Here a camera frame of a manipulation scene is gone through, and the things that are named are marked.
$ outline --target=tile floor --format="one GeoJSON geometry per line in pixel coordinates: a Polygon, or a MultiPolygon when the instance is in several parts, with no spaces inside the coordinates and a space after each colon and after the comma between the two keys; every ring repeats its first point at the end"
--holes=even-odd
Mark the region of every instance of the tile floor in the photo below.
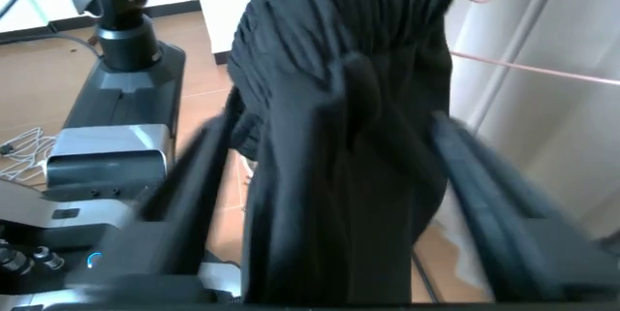
{"type": "MultiPolygon", "coordinates": [[[[201,13],[161,17],[154,22],[160,40],[182,47],[187,53],[177,143],[180,149],[205,119],[223,107],[231,81],[226,67],[216,66],[210,55],[209,37],[201,13]]],[[[92,30],[68,33],[87,39],[92,30]]],[[[65,40],[0,46],[0,140],[8,140],[37,126],[47,135],[57,134],[94,60],[87,49],[65,40]]],[[[0,159],[0,168],[4,164],[0,159]]],[[[231,153],[208,242],[213,253],[227,261],[240,262],[241,259],[246,175],[238,154],[231,153]]],[[[40,177],[29,184],[45,187],[40,177]]],[[[438,228],[429,228],[416,250],[444,300],[486,300],[480,290],[454,276],[458,251],[442,237],[438,228]]],[[[412,279],[414,301],[430,301],[414,268],[412,279]]]]}

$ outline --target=glowing blue ring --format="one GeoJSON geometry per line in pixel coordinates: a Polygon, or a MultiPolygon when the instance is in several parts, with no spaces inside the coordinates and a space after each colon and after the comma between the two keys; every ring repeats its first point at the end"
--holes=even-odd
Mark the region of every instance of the glowing blue ring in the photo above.
{"type": "Polygon", "coordinates": [[[86,258],[86,266],[88,266],[88,268],[93,268],[93,258],[97,256],[103,257],[104,255],[97,252],[89,255],[88,258],[86,258]]]}

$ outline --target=blue light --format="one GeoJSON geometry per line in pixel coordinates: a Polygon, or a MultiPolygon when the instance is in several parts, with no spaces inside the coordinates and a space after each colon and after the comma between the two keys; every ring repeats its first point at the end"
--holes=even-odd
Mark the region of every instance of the blue light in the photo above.
{"type": "Polygon", "coordinates": [[[103,257],[103,254],[99,252],[89,255],[88,258],[86,258],[86,266],[88,266],[88,268],[93,268],[93,266],[95,265],[95,262],[99,260],[101,257],[103,257]]]}

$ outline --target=black garment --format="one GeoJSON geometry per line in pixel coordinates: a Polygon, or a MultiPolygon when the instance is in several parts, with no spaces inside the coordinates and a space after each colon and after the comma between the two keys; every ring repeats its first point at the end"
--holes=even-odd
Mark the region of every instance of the black garment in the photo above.
{"type": "Polygon", "coordinates": [[[452,0],[251,0],[229,72],[249,189],[246,302],[411,300],[412,243],[443,197],[431,112],[447,111],[452,0]]]}

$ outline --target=cable plug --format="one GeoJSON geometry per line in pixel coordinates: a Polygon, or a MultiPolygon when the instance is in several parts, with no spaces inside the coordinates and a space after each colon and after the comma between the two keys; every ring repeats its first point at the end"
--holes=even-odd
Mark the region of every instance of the cable plug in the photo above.
{"type": "Polygon", "coordinates": [[[13,151],[15,151],[15,148],[10,143],[0,145],[0,156],[7,156],[13,151]]]}

